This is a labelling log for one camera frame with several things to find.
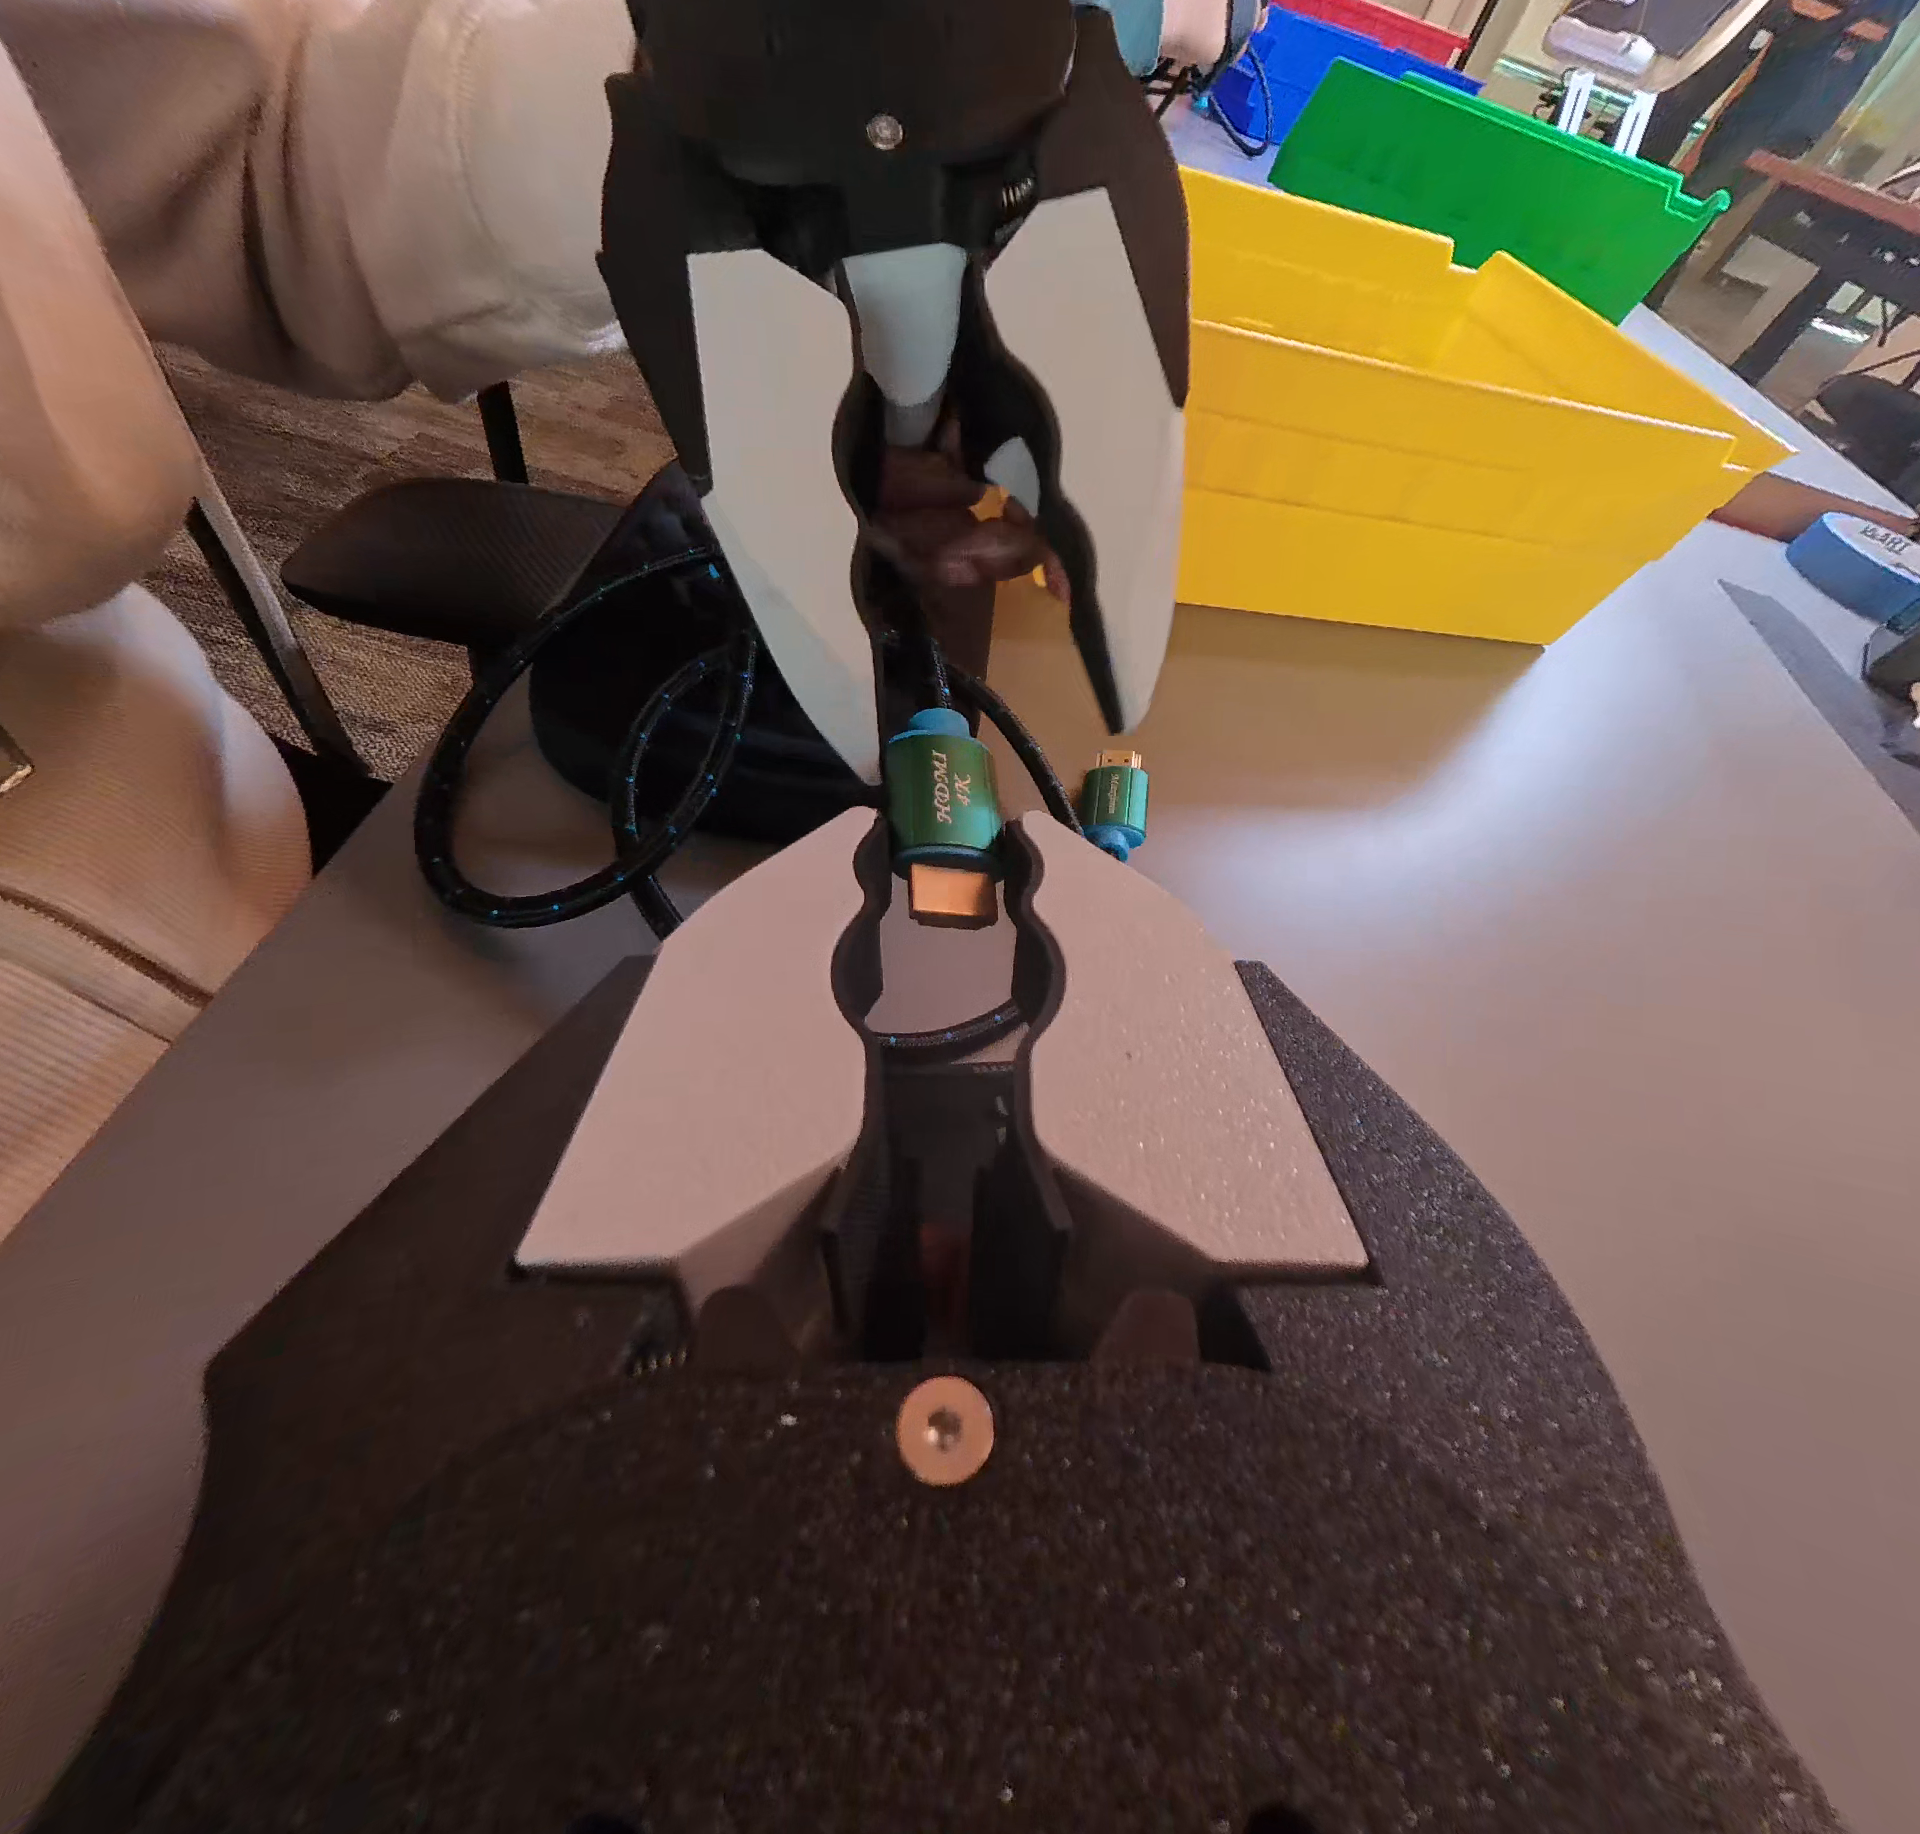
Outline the black office chair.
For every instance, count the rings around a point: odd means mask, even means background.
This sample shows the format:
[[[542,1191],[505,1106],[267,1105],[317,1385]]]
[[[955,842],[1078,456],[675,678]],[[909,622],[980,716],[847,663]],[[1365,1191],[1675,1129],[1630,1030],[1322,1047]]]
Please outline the black office chair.
[[[324,406],[169,354],[200,495],[157,593],[302,764],[407,768],[494,651],[582,575],[665,438],[624,361],[464,406]]]

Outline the blue tape roll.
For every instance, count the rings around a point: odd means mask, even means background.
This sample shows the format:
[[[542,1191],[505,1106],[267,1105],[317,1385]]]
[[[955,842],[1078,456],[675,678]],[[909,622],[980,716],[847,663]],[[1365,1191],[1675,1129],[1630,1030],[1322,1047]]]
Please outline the blue tape roll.
[[[1785,547],[1808,586],[1878,626],[1917,625],[1917,538],[1885,523],[1827,511]]]

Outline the person's beige hoodie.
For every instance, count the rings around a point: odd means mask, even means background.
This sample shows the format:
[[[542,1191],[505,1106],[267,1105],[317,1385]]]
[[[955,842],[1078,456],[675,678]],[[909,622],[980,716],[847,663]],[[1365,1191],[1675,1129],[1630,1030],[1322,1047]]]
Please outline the person's beige hoodie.
[[[302,804],[145,589],[204,456],[4,59],[4,1228],[274,928]]]

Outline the yellow plastic bin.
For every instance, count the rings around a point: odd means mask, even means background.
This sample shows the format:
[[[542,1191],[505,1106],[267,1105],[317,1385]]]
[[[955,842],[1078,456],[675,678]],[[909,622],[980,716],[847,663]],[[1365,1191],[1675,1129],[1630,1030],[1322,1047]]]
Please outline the yellow plastic bin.
[[[1495,253],[1182,167],[1175,605],[1550,644],[1790,459]]]

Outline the black video switch box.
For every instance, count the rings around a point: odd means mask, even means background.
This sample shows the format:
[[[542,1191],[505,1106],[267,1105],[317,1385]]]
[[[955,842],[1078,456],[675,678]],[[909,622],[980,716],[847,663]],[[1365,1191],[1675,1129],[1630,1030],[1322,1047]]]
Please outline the black video switch box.
[[[987,1270],[1047,1254],[1047,1209],[1012,1117],[1011,1059],[873,1056],[852,1214],[879,1283],[919,1275],[925,1228]]]

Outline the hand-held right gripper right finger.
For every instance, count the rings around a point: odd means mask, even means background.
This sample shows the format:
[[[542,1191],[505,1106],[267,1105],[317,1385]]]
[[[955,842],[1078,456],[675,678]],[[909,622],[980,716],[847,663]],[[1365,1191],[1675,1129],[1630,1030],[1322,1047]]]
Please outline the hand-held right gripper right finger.
[[[1012,822],[1018,1127],[1070,1214],[1066,1321],[1135,1292],[1349,1283],[1363,1233],[1234,956],[1141,869]]]

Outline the red plastic bin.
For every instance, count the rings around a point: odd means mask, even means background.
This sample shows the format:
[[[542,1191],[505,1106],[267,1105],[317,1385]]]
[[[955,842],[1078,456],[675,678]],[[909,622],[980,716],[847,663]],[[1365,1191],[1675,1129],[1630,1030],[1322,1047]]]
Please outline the red plastic bin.
[[[1288,12],[1345,27],[1380,47],[1394,47],[1432,65],[1454,67],[1468,37],[1379,0],[1276,0]]]

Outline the person's left hand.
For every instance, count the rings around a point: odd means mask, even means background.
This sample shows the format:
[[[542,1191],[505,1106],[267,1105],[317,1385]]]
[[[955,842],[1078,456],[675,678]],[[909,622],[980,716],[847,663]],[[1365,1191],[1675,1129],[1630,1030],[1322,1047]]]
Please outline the person's left hand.
[[[925,589],[1041,575],[1054,598],[1074,598],[1070,571],[1036,515],[1007,488],[973,477],[947,439],[882,447],[870,523],[879,556]]]

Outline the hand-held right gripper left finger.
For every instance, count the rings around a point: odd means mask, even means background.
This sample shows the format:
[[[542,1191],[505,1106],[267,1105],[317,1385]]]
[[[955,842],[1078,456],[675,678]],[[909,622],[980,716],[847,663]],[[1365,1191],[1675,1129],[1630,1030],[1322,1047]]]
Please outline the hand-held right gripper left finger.
[[[868,908],[852,810],[665,938],[514,1251],[541,1275],[653,1275],[698,1314],[747,1285],[852,1159],[868,1043],[833,956]]]

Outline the person's left forearm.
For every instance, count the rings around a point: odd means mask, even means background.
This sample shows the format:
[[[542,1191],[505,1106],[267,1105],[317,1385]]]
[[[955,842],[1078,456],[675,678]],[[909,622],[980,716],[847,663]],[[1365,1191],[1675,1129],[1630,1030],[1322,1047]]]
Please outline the person's left forearm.
[[[334,399],[624,349],[627,0],[4,0],[4,297]]]

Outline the blue plastic bin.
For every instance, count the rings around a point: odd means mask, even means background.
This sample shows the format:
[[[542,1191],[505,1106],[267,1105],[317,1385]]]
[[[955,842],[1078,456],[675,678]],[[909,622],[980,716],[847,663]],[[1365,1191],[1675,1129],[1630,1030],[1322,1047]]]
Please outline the blue plastic bin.
[[[1337,59],[1388,77],[1414,73],[1458,95],[1482,95],[1482,82],[1464,73],[1427,62],[1353,27],[1276,6],[1241,56],[1199,95],[1194,108],[1215,122],[1243,157],[1265,157],[1294,132]]]

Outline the green plastic bin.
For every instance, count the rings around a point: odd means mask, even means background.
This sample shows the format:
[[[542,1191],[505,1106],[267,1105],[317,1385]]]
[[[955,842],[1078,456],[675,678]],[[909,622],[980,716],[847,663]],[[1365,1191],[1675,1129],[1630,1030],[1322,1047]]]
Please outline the green plastic bin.
[[[1270,183],[1447,237],[1461,268],[1495,253],[1619,324],[1729,209],[1683,179],[1406,73],[1334,59],[1278,142]]]

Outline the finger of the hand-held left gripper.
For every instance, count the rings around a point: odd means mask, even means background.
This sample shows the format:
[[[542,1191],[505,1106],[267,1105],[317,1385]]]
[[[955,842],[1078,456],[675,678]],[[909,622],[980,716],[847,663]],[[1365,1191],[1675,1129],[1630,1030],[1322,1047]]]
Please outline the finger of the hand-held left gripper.
[[[685,273],[709,523],[804,716],[876,789],[876,660],[855,601],[860,523],[833,460],[855,385],[847,308],[769,253],[702,253]]]
[[[980,273],[983,442],[1024,439],[1070,629],[1107,734],[1159,686],[1185,529],[1188,209],[1182,189],[1038,204]]]

